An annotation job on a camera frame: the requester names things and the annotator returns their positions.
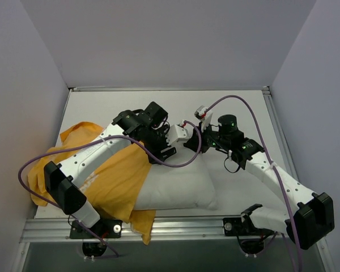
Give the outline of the white pillow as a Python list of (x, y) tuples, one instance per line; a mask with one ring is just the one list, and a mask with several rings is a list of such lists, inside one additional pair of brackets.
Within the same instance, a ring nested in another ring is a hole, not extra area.
[(206, 209), (218, 206), (216, 190), (201, 154), (189, 165), (154, 164), (138, 194), (135, 210)]

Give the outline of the yellow Mickey Mouse pillowcase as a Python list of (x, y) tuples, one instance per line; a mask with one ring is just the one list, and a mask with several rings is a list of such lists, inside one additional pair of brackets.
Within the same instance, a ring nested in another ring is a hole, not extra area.
[[(84, 145), (94, 140), (102, 130), (95, 123), (80, 122), (60, 134), (62, 146), (52, 147), (47, 152)], [(40, 159), (28, 172), (29, 188), (54, 202), (45, 189), (44, 166), (50, 160), (59, 163), (74, 153), (66, 152)], [(142, 235), (145, 245), (151, 240), (156, 211), (135, 210), (134, 206), (151, 166), (147, 154), (136, 144), (131, 144), (94, 170), (81, 187), (101, 217), (113, 217), (130, 223), (133, 231)]]

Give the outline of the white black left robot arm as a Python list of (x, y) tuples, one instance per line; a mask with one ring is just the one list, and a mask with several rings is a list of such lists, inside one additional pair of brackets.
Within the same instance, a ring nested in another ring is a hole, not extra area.
[(163, 122), (167, 117), (168, 113), (153, 101), (145, 109), (122, 111), (85, 148), (59, 163), (50, 161), (45, 165), (47, 192), (66, 215), (74, 216), (83, 224), (82, 230), (89, 237), (98, 237), (103, 223), (80, 187), (106, 160), (130, 146), (131, 139), (144, 144), (151, 164), (174, 155), (176, 149), (165, 137), (169, 125)]

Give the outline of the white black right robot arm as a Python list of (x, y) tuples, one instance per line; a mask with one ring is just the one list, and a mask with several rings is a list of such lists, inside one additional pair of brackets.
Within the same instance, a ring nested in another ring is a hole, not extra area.
[(245, 233), (252, 234), (258, 230), (286, 233), (306, 250), (335, 228), (332, 198), (302, 185), (243, 132), (237, 129), (206, 129), (200, 136), (193, 134), (184, 147), (201, 153), (214, 148), (227, 154), (227, 158), (239, 169), (260, 180), (284, 203), (285, 212), (259, 203), (245, 209), (240, 215), (240, 227)]

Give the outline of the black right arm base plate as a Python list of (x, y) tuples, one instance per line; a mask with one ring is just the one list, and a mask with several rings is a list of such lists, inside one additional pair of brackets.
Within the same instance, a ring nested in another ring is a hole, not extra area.
[(254, 227), (251, 223), (242, 222), (242, 218), (239, 216), (223, 218), (222, 221), (225, 236), (235, 237), (238, 235), (265, 237), (274, 234), (274, 231), (272, 230), (259, 229)]

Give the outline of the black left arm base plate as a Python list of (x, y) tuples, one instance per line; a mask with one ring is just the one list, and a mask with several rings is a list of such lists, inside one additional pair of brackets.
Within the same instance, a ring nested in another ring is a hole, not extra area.
[[(69, 238), (94, 239), (95, 237), (86, 231), (77, 222), (72, 222)], [(100, 219), (90, 230), (102, 239), (117, 239), (121, 237), (122, 221), (117, 219)]]

